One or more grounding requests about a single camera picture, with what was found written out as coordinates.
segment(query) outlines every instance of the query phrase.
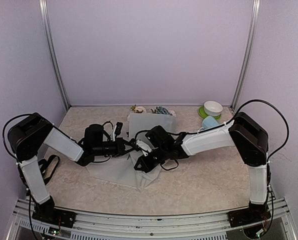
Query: black strap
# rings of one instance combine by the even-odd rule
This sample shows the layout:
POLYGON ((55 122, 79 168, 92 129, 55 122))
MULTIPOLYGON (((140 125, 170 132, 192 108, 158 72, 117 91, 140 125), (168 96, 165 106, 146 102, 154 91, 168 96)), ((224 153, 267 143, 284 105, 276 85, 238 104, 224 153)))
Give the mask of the black strap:
POLYGON ((51 178, 53 177, 55 171, 56 171, 56 168, 58 167, 59 163, 60 163, 60 158, 59 156, 57 155, 51 155, 48 160, 46 159, 41 159, 40 161, 38 161, 38 165, 41 166, 40 167, 40 172, 41 172, 41 175, 42 177, 45 177, 46 175, 46 172, 47 172, 47 168, 50 166, 50 164, 53 162, 54 159, 58 158, 58 162, 56 163, 56 165, 54 166, 51 174, 49 177, 47 178, 44 178, 43 181, 44 181, 44 184, 47 185, 49 183, 49 181, 51 180, 51 178))

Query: bowl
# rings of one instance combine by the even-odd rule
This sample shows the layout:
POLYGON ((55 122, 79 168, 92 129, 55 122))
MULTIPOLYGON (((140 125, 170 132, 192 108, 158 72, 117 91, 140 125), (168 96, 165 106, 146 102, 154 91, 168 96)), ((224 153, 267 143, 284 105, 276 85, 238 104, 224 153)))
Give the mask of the bowl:
POLYGON ((216 101, 206 101, 203 106, 205 113, 213 117, 219 116, 224 110, 223 106, 216 101))

